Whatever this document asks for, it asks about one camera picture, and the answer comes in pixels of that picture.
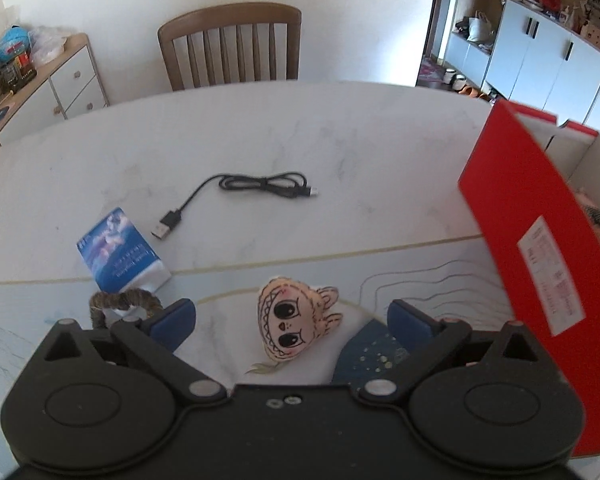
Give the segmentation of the wooden slat-back chair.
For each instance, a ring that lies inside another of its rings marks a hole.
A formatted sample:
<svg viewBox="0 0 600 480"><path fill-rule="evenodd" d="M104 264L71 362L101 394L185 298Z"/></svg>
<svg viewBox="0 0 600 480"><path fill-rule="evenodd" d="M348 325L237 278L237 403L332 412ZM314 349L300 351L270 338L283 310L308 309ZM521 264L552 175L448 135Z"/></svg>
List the wooden slat-back chair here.
<svg viewBox="0 0 600 480"><path fill-rule="evenodd" d="M302 13L276 2L209 6L172 18L157 32L171 89L185 89L176 45L186 43L193 87L299 77Z"/></svg>

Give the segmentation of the blue tissue pack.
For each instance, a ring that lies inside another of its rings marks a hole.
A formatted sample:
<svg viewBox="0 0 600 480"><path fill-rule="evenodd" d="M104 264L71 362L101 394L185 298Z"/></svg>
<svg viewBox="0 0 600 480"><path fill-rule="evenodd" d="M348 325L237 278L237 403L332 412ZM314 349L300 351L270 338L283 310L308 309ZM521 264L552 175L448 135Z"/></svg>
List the blue tissue pack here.
<svg viewBox="0 0 600 480"><path fill-rule="evenodd" d="M76 243L101 292L156 292L171 272L121 208L110 211Z"/></svg>

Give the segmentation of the red and white cardboard box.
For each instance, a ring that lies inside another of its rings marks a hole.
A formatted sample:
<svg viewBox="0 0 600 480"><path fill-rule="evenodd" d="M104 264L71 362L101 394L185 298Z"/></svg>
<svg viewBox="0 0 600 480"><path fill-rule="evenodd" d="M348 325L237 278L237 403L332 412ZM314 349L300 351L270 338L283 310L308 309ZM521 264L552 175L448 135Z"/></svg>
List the red and white cardboard box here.
<svg viewBox="0 0 600 480"><path fill-rule="evenodd" d="M458 187L524 322L584 404L579 456L600 455L600 133L497 102Z"/></svg>

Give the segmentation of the cartoon face plush keychain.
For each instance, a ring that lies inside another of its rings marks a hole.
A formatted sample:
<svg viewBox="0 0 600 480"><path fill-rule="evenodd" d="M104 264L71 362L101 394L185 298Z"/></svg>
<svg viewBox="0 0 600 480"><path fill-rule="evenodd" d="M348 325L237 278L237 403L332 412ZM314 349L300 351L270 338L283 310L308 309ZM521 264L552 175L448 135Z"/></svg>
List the cartoon face plush keychain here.
<svg viewBox="0 0 600 480"><path fill-rule="evenodd" d="M334 286L271 278L258 297L258 329L268 360L254 363L248 374L272 374L336 330L343 320L332 310L338 300Z"/></svg>

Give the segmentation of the white drawer sideboard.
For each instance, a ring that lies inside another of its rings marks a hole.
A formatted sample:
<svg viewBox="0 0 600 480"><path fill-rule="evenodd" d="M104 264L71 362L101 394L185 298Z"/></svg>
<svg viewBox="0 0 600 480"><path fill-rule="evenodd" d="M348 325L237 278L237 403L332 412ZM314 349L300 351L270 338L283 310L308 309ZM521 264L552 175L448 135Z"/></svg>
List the white drawer sideboard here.
<svg viewBox="0 0 600 480"><path fill-rule="evenodd" d="M71 35L58 58L1 99L0 147L108 105L87 34Z"/></svg>

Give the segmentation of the white tall cabinet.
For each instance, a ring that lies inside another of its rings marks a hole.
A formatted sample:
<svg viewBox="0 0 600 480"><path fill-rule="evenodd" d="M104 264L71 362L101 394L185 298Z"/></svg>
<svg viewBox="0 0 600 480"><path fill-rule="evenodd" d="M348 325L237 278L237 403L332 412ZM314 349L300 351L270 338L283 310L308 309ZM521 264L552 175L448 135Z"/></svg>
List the white tall cabinet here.
<svg viewBox="0 0 600 480"><path fill-rule="evenodd" d="M478 87L600 132L600 49L520 2L506 2L491 52L453 32L444 62Z"/></svg>

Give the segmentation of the white handbag on shelf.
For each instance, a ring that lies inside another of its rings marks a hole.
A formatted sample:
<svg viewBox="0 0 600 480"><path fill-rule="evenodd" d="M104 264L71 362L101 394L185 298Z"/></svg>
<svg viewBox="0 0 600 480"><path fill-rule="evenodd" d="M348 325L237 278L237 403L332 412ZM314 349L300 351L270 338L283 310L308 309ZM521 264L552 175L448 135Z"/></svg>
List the white handbag on shelf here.
<svg viewBox="0 0 600 480"><path fill-rule="evenodd" d="M468 41L474 44L488 42L492 32L492 24L482 11L477 11L474 16L468 18Z"/></svg>

